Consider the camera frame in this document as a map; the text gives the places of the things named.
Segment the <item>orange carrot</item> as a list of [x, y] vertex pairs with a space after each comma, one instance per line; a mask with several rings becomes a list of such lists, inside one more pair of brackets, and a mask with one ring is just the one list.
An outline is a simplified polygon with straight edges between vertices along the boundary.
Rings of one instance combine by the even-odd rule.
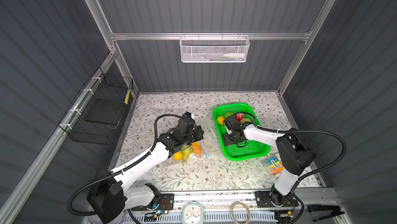
[[202, 150], [198, 142], [192, 144], [192, 149], [195, 155], [201, 155]]

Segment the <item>clear zip top bag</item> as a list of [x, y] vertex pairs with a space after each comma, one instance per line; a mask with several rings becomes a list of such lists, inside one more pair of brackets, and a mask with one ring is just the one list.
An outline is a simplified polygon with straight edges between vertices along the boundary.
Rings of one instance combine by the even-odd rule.
[[186, 112], [178, 120], [177, 126], [165, 134], [169, 151], [167, 166], [185, 163], [199, 158], [208, 158], [208, 149], [204, 144], [208, 137], [204, 129], [194, 120], [194, 115]]

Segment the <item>green pear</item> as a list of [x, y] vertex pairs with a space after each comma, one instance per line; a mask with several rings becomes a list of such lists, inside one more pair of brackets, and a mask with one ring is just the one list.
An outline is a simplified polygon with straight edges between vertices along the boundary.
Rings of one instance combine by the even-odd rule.
[[190, 155], [192, 154], [192, 152], [193, 152], [193, 149], [192, 149], [191, 145], [184, 145], [181, 150], [183, 161], [187, 161], [189, 159]]

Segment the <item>orange fruit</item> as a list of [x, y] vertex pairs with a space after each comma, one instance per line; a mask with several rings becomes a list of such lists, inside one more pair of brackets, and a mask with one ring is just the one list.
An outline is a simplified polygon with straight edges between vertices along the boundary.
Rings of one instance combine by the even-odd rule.
[[182, 158], [183, 158], [183, 155], [182, 155], [181, 152], [177, 152], [177, 153], [175, 153], [175, 154], [173, 155], [173, 159], [174, 159], [175, 161], [180, 161], [180, 160], [182, 160]]

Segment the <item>yellow lemon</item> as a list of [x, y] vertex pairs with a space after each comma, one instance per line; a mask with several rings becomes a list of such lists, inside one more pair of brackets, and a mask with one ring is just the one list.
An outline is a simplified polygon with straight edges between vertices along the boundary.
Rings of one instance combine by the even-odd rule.
[[223, 125], [224, 124], [225, 118], [223, 116], [218, 116], [217, 117], [217, 124], [218, 125]]

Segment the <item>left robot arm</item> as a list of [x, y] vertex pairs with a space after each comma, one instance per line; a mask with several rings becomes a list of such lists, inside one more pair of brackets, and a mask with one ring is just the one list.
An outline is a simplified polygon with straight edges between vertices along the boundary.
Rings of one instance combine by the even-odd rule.
[[160, 191], [151, 183], [133, 188], [132, 185], [156, 165], [203, 139], [201, 126], [189, 115], [179, 117], [177, 126], [163, 134], [155, 134], [154, 145], [131, 161], [112, 169], [101, 170], [97, 179], [103, 181], [91, 186], [87, 200], [94, 216], [103, 224], [116, 219], [123, 211], [135, 207], [155, 210], [160, 202]]

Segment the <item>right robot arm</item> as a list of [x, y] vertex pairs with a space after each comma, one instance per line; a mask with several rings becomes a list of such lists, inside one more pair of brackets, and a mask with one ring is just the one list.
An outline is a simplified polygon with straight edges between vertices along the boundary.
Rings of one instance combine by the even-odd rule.
[[238, 145], [252, 140], [277, 149], [283, 170], [272, 187], [273, 195], [284, 197], [292, 193], [298, 185], [298, 178], [315, 159], [315, 153], [298, 129], [267, 129], [251, 121], [241, 123], [233, 116], [223, 123], [228, 130], [228, 134], [222, 137], [224, 141]]

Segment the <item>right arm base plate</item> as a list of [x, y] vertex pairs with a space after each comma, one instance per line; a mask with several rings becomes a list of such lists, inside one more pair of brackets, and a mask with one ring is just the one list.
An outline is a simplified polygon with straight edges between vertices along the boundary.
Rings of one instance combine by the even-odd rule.
[[292, 207], [299, 206], [298, 200], [290, 193], [287, 196], [273, 194], [270, 190], [254, 192], [254, 198], [258, 207]]

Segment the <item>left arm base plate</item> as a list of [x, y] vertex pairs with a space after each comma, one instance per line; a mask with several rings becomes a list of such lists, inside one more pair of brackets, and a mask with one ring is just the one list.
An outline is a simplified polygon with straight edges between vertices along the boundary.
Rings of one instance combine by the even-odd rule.
[[170, 211], [174, 206], [174, 194], [160, 194], [155, 196], [154, 199], [147, 206], [133, 207], [132, 211]]

